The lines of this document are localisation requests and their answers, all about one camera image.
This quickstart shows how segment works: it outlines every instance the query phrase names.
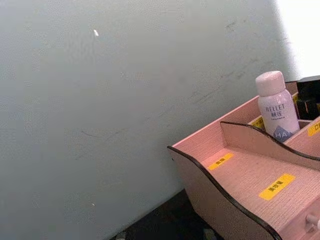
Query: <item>white wall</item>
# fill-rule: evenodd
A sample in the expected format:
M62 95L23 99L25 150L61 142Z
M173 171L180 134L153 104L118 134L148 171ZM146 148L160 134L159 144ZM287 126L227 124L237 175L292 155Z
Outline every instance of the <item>white wall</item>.
M296 79L320 75L320 2L277 0L276 3Z
M290 78L264 0L0 0L0 29L0 239L110 238L183 188L167 145Z

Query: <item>curved wooden panel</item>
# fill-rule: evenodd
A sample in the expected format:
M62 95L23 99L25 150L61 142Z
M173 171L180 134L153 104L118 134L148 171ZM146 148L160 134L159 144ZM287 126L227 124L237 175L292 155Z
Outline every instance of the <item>curved wooden panel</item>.
M226 146L226 141L220 126L221 121L248 123L259 115L258 96L256 96L179 141L173 145L173 147L193 156L201 162Z
M220 124L228 146L320 171L319 157L297 151L257 127L226 121Z
M281 240L267 222L235 200L192 156L168 146L194 210L226 240Z

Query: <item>wooden desk organizer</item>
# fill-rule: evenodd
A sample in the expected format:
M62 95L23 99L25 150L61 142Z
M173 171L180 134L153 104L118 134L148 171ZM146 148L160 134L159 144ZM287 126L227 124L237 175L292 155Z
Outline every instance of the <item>wooden desk organizer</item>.
M320 117L280 143L248 125L257 101L168 147L192 206L226 240L320 239Z

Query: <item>wood grain surface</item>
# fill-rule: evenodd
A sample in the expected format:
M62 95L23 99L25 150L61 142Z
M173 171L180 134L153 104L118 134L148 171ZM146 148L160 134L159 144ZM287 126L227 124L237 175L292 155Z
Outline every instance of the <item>wood grain surface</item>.
M272 240L261 225L235 207L189 159L169 149L194 210L225 240Z
M316 226L310 228L310 230L301 238L301 240L319 240L320 239L320 231Z
M224 137L228 146L262 154L284 162L320 170L320 161L304 157L285 149L272 137L266 136L253 127L221 122Z
M193 156L201 162L226 146L226 141L220 126L221 121L236 121L237 123L246 124L259 115L258 97L256 96L176 143L173 147Z
M227 153L233 157L210 171L221 186L246 209L269 223L283 239L298 240L305 235L311 226L306 226L306 215L298 218L297 215L320 197L320 172L232 147L222 149L202 164L208 168ZM295 180L273 199L260 198L259 194L283 174L291 174ZM313 212L320 215L317 203Z
M308 129L317 123L320 124L320 116L289 138L284 144L304 154L320 158L320 132L312 136L308 135Z

